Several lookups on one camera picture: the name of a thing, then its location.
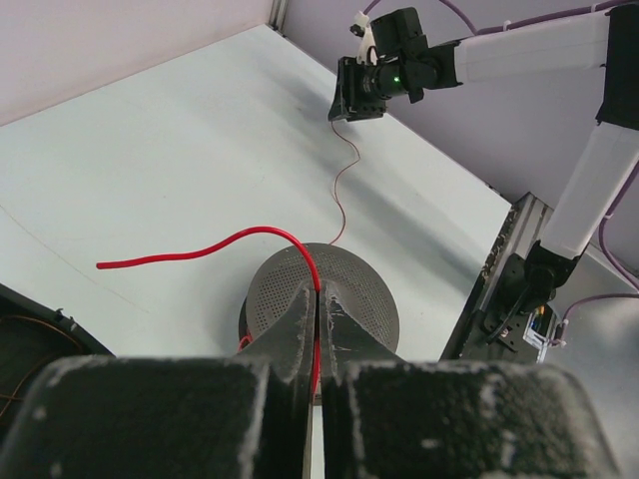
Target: white wall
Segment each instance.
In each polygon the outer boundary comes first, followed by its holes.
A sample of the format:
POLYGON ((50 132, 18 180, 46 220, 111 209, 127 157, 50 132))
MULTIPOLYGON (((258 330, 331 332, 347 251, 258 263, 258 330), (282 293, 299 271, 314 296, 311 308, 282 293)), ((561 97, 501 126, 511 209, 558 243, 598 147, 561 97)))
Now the white wall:
POLYGON ((267 23, 271 6, 272 0, 4 0, 0 125, 267 23))
MULTIPOLYGON (((595 0, 454 0, 479 28, 590 5, 595 0)), ((285 33, 334 70, 353 55, 352 17, 369 0, 292 0, 285 33)), ((382 0, 373 18, 414 6, 431 45, 469 35, 437 0, 382 0)), ((402 122, 514 200, 528 191, 555 206, 601 105, 603 70, 539 74, 426 92, 390 102, 402 122)), ((609 224, 610 246, 639 269, 639 184, 609 224)))

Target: white table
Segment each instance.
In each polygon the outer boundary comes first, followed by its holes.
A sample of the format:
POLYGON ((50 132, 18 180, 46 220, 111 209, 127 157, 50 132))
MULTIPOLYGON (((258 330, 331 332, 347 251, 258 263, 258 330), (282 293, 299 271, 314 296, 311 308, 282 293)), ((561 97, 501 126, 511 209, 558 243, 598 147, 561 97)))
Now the white table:
MULTIPOLYGON (((331 183, 353 158, 326 121, 333 89, 332 73, 265 26, 0 129, 0 282, 64 307, 118 355, 233 354, 253 274, 285 241, 132 269, 95 262, 254 225, 332 239, 331 183)), ((434 361, 509 205, 391 117, 337 127, 362 154, 340 184, 338 245, 388 284, 397 353, 434 361)))

